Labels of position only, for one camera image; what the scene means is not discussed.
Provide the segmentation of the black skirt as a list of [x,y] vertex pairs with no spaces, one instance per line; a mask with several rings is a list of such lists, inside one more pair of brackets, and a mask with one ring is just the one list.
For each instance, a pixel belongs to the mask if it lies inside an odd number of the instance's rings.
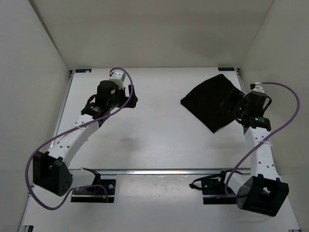
[[221,102],[236,88],[223,74],[216,75],[193,88],[180,103],[212,133],[230,124],[234,115],[221,113]]

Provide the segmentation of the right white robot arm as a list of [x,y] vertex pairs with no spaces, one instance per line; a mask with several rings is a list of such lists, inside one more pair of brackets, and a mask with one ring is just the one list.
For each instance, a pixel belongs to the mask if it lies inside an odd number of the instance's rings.
[[274,217],[284,203],[288,184],[281,182],[275,168],[269,141],[271,125],[264,117],[272,99],[264,89],[256,86],[244,94],[232,90],[221,102],[220,108],[232,113],[234,119],[243,126],[243,133],[250,147],[250,176],[238,174],[235,169],[218,179],[219,192],[236,199],[239,209]]

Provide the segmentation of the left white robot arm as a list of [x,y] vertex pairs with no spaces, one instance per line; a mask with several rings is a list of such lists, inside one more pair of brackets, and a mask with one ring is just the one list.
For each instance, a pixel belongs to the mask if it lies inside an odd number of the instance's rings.
[[138,98],[133,85],[125,89],[114,81],[103,80],[96,94],[89,97],[76,121],[77,129],[63,135],[56,144],[33,158],[33,183],[57,196],[63,196],[72,188],[85,186],[89,192],[100,189],[98,172],[89,168],[69,171],[68,167],[78,150],[106,121],[114,108],[135,108]]

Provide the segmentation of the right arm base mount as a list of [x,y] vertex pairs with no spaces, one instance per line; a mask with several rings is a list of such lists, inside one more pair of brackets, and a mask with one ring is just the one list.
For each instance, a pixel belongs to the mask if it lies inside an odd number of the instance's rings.
[[225,182],[229,177],[231,169],[223,169],[219,174],[212,174],[205,177],[195,179],[189,187],[202,191],[203,204],[236,204],[240,205],[237,193],[249,179],[249,175],[244,175],[239,171],[235,171],[228,182],[227,192],[232,195],[227,196],[225,192]]

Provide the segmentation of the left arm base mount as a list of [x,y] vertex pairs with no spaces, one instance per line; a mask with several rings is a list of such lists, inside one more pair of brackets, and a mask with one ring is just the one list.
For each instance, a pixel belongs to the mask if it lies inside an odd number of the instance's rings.
[[116,177],[102,175],[96,170],[80,168],[71,171],[72,203],[113,203]]

